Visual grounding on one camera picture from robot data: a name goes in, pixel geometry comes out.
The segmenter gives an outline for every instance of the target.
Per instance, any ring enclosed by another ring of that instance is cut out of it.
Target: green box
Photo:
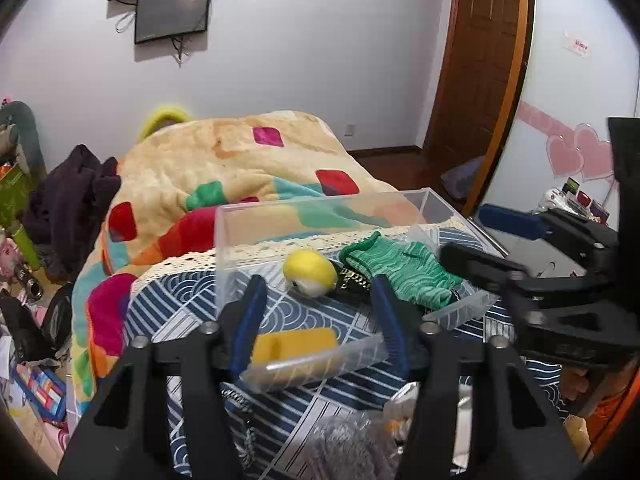
[[[29,193],[35,189],[33,179],[14,164],[9,173],[0,179],[0,226],[9,227],[15,214],[27,207]]]

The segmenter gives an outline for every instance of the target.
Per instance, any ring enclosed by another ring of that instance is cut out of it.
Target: transparent container
[[[379,230],[398,241],[422,241],[436,253],[439,228],[462,226],[482,248],[497,251],[429,188],[413,191],[297,198],[225,205],[216,213],[216,304],[222,309],[238,299],[252,274],[269,287],[260,333],[330,326],[336,348],[294,359],[251,364],[245,383],[261,392],[320,381],[382,362],[388,357],[369,307],[323,296],[306,298],[288,290],[284,259],[300,248],[313,248],[337,261],[339,250]],[[460,301],[428,315],[448,330],[482,316],[495,296],[471,288]]]

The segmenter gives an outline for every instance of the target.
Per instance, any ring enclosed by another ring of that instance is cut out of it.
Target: yellow ball
[[[282,272],[289,285],[305,296],[317,298],[334,290],[338,273],[322,254],[311,249],[299,249],[284,260]]]

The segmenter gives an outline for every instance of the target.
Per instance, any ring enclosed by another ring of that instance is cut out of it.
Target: door panel
[[[518,0],[458,0],[427,148],[428,159],[443,170],[486,152],[504,98],[517,23]]]

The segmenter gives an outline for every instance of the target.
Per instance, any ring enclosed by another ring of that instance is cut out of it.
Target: wooden floor
[[[458,211],[464,202],[454,200],[445,191],[440,175],[444,171],[428,163],[421,153],[385,153],[384,155],[354,155],[354,158],[378,180],[388,182],[396,189],[431,187]]]

